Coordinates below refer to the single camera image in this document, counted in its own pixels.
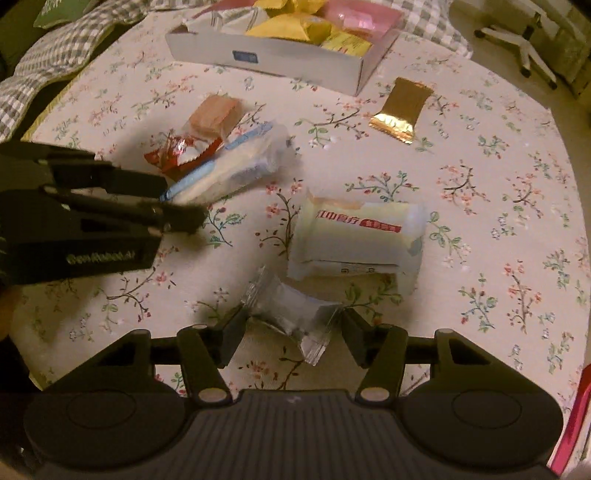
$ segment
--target gray checkered blanket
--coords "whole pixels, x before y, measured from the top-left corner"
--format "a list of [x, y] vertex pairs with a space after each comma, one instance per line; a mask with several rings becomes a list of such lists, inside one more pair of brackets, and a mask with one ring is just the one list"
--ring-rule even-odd
[[453, 0], [371, 0], [402, 10], [402, 29], [456, 52], [467, 59], [472, 57], [472, 46], [449, 21], [449, 7]]
[[14, 75], [0, 83], [0, 141], [10, 138], [45, 85], [81, 70], [111, 27], [142, 20], [149, 3], [108, 0], [81, 19], [41, 37], [25, 53]]
[[[453, 0], [372, 0], [405, 12], [404, 31], [470, 58], [472, 48], [451, 25]], [[80, 71], [111, 27], [133, 24], [153, 10], [202, 7], [212, 0], [107, 0], [81, 19], [64, 25], [35, 43], [12, 77], [0, 83], [0, 141], [8, 140], [35, 95], [51, 82]]]

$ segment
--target table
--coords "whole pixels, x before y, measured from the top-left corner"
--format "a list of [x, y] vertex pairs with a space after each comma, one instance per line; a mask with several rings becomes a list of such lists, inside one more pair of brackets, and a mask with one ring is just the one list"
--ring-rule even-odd
[[[236, 134], [276, 120], [294, 136], [295, 170], [213, 205], [197, 237], [168, 235], [154, 268], [24, 290], [12, 337], [51, 382], [126, 332], [172, 336], [215, 322], [256, 269], [284, 275], [307, 188], [374, 202], [424, 202], [430, 213], [417, 289], [402, 302], [381, 277], [306, 281], [299, 288], [355, 307], [411, 335], [448, 327], [546, 389], [565, 416], [586, 346], [591, 270], [577, 187], [551, 113], [496, 74], [402, 34], [358, 98], [300, 80], [172, 61], [164, 33], [183, 12], [151, 14], [96, 59], [31, 140], [97, 151], [126, 168], [180, 128], [208, 93], [253, 110]], [[398, 76], [435, 94], [405, 145], [368, 126]], [[316, 367], [281, 335], [249, 325], [221, 371], [242, 388], [345, 388], [364, 375], [336, 336]], [[178, 369], [158, 376], [184, 393]], [[403, 391], [427, 379], [407, 368]]]

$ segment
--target white cardboard box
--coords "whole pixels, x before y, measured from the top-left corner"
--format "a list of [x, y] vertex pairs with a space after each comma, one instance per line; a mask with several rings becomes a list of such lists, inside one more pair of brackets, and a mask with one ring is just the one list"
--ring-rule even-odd
[[[253, 0], [238, 2], [240, 7], [252, 5]], [[224, 4], [234, 5], [227, 8], [235, 8], [237, 2], [222, 0], [215, 8], [223, 9]], [[184, 25], [167, 33], [166, 42], [174, 59], [178, 61], [227, 65], [271, 73], [309, 81], [346, 95], [356, 96], [400, 34], [398, 26], [402, 20], [401, 12], [376, 4], [370, 6], [373, 12], [378, 12], [376, 15], [379, 15], [382, 21], [384, 15], [387, 15], [391, 16], [394, 24], [363, 57], [277, 38], [257, 38], [216, 31], [191, 33]]]

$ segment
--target candy wrapper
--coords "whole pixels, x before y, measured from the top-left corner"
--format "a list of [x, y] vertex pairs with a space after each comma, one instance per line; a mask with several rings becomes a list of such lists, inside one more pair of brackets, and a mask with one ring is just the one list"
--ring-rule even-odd
[[269, 20], [269, 15], [258, 7], [231, 8], [212, 10], [196, 18], [183, 21], [191, 33], [217, 31], [233, 35], [244, 35], [249, 29]]
[[282, 14], [251, 28], [249, 37], [282, 38], [320, 45], [332, 31], [330, 22], [305, 13]]
[[285, 285], [267, 267], [242, 298], [250, 315], [290, 337], [304, 360], [316, 365], [330, 342], [342, 309], [340, 303], [318, 300]]
[[413, 292], [428, 215], [422, 205], [314, 197], [301, 207], [287, 276], [395, 274], [398, 293]]
[[329, 37], [322, 42], [321, 48], [339, 51], [347, 55], [363, 57], [371, 47], [371, 43], [342, 30], [333, 29]]
[[315, 14], [326, 0], [256, 0], [255, 7], [263, 8], [270, 16], [301, 12]]
[[197, 138], [226, 141], [245, 113], [246, 106], [240, 100], [210, 95], [189, 118], [189, 128]]
[[211, 157], [221, 144], [221, 138], [213, 142], [196, 138], [190, 135], [189, 129], [184, 126], [178, 135], [174, 135], [171, 131], [165, 144], [157, 150], [146, 153], [144, 158], [148, 163], [158, 167], [167, 177], [176, 181]]
[[195, 110], [180, 132], [171, 131], [165, 144], [144, 158], [167, 177], [180, 180], [202, 165], [227, 139], [245, 113], [240, 100], [210, 95]]
[[172, 185], [161, 200], [209, 205], [296, 159], [287, 128], [265, 122], [228, 143], [216, 156]]
[[369, 126], [406, 144], [413, 143], [418, 116], [432, 94], [429, 87], [398, 77], [382, 110], [371, 118]]

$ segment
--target pink object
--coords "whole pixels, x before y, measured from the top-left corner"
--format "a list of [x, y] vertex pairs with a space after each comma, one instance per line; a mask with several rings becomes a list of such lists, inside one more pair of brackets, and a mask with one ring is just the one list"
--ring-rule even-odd
[[[251, 7], [254, 3], [255, 0], [221, 0], [193, 18], [211, 11]], [[344, 26], [346, 28], [373, 28], [374, 33], [369, 38], [372, 43], [382, 38], [392, 27], [397, 26], [402, 20], [402, 16], [403, 13], [400, 10], [373, 4], [365, 0], [329, 0], [319, 12], [319, 17], [325, 18], [336, 25], [342, 24], [344, 17]]]
[[562, 475], [566, 465], [573, 454], [574, 446], [577, 443], [583, 421], [589, 408], [591, 397], [591, 365], [587, 365], [581, 374], [577, 396], [574, 399], [573, 408], [570, 411], [569, 421], [566, 424], [564, 434], [558, 444], [558, 449], [552, 460], [550, 469], [558, 476]]

